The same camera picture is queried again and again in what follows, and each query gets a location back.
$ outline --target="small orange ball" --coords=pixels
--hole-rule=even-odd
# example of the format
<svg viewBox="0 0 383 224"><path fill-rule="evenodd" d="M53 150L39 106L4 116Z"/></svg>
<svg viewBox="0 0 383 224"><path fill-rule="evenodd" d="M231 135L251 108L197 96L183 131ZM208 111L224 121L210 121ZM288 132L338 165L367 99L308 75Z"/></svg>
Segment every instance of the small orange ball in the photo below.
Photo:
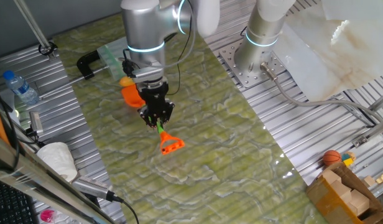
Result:
<svg viewBox="0 0 383 224"><path fill-rule="evenodd" d="M326 166L329 166L331 164L342 162L341 154L335 150L329 150L324 153L323 161Z"/></svg>

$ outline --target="perforated metal plate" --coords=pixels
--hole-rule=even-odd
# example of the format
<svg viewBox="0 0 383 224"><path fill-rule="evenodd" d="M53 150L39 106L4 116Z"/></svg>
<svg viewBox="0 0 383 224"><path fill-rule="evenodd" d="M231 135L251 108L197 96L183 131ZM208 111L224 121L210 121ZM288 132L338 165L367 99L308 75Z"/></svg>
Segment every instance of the perforated metal plate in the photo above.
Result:
<svg viewBox="0 0 383 224"><path fill-rule="evenodd" d="M237 48L241 45L242 40L236 41L228 46L225 46L219 50L220 56L224 58L226 65L232 70L235 74L235 77L240 81L244 87L249 88L258 83L261 83L263 80L267 79L267 76L264 72L262 73L243 73L238 69L236 63L234 62L234 53ZM268 62L269 67L272 68L276 74L281 74L285 71L284 65L277 60L276 55L272 52L272 58Z"/></svg>

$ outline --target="clear plastic container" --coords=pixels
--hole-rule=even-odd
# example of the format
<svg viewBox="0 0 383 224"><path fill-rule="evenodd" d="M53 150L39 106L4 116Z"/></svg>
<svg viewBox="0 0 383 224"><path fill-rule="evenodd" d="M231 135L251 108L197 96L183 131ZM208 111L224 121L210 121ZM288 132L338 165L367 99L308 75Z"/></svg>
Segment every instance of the clear plastic container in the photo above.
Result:
<svg viewBox="0 0 383 224"><path fill-rule="evenodd" d="M21 77L15 75L12 71L4 72L6 86L10 88L19 98L28 105L34 105L38 102L38 93L30 88L30 85Z"/></svg>

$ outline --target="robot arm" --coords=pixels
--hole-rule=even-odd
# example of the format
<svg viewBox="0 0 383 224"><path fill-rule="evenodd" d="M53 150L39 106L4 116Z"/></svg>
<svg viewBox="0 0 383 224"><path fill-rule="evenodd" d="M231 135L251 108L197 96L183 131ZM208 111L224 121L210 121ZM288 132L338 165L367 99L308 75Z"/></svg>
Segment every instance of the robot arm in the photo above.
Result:
<svg viewBox="0 0 383 224"><path fill-rule="evenodd" d="M219 23L219 0L190 0L191 5L188 0L162 2L122 0L121 3L127 48L134 62L123 63L123 69L136 83L139 96L146 102L139 114L150 127L156 127L158 120L166 123L175 106L165 98L169 87L164 76L164 38L174 33L192 32L192 11L196 24L192 29L197 29L202 36L211 35Z"/></svg>

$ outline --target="white tissue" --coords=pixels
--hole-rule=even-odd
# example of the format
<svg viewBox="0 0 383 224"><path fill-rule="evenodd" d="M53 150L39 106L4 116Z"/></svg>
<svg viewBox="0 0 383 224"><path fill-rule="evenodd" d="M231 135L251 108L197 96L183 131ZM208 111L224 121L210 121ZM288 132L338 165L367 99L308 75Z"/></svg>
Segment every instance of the white tissue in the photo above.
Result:
<svg viewBox="0 0 383 224"><path fill-rule="evenodd" d="M67 182L71 182L77 176L73 156L65 143L48 144L37 152L37 156Z"/></svg>

